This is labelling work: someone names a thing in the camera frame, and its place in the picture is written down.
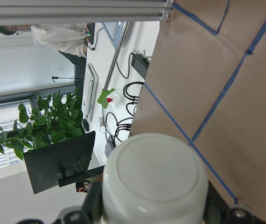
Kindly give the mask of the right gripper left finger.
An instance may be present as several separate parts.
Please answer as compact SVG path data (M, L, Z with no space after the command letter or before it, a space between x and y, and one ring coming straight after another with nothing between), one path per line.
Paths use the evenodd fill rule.
M89 219L101 219L102 217L102 184L102 181L94 181L88 188L88 192L82 206L82 212L84 212Z

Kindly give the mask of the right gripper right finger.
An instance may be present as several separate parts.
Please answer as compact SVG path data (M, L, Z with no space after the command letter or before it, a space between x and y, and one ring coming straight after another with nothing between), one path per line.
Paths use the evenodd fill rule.
M204 222L206 224L224 224L227 216L228 205L215 189L211 181L208 181L208 194L204 210Z

